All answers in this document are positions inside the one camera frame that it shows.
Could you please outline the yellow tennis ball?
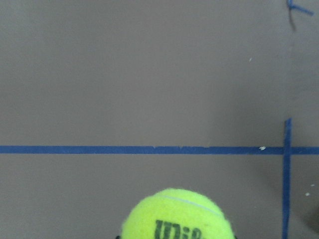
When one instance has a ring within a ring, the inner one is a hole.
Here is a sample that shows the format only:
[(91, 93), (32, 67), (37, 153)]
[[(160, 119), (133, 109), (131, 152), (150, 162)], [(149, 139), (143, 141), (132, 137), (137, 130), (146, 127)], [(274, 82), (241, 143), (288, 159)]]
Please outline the yellow tennis ball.
[(142, 199), (122, 225), (121, 239), (234, 239), (222, 210), (208, 197), (169, 188)]

